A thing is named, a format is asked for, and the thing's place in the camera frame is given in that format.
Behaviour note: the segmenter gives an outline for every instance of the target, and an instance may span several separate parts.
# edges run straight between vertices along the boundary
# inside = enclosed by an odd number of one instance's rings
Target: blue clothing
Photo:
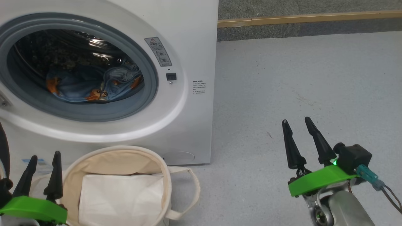
[[[104,70],[78,65],[72,72],[50,69],[48,90],[68,102],[113,101],[137,87],[143,80],[138,66],[124,60],[121,66]]]

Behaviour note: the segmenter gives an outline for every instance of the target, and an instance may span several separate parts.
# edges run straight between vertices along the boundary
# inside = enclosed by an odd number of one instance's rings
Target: white fabric
[[[85,226],[149,226],[162,212],[163,178],[85,175],[78,221]]]

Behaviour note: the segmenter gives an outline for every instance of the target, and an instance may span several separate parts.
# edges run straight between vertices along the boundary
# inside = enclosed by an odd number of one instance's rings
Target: front-loading washing machine
[[[34,154],[44,172],[56,150],[66,168],[88,152],[120,144],[149,148],[170,165],[209,163],[217,4],[2,1],[0,120],[11,177]],[[127,60],[141,80],[117,98],[102,99],[100,88],[94,99],[74,102],[49,88],[55,68],[74,77],[78,66],[108,71]]]

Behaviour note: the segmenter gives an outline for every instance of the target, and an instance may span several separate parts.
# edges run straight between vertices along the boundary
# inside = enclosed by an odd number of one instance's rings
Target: beige fabric basket
[[[183,212],[171,209],[172,181],[170,174],[185,172],[191,174],[195,183],[193,202]],[[82,178],[86,174],[132,175],[163,174],[164,193],[162,196],[162,211],[156,222],[150,226],[167,226],[169,219],[179,220],[198,201],[200,185],[193,171],[187,167],[167,166],[165,161],[155,152],[137,146],[114,146],[103,148],[84,155],[75,161],[63,173],[63,197],[57,200],[68,209],[67,223],[70,226],[80,226],[78,223],[78,207],[82,188]]]

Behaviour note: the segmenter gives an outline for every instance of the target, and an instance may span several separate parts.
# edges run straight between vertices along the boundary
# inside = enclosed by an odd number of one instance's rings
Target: warning label
[[[163,47],[158,37],[146,38],[145,41],[154,52],[156,59],[158,59],[159,65],[161,67],[167,67],[172,65],[172,62],[170,62],[169,55],[166,52],[165,47]]]
[[[193,94],[205,93],[207,83],[201,80],[193,81]]]

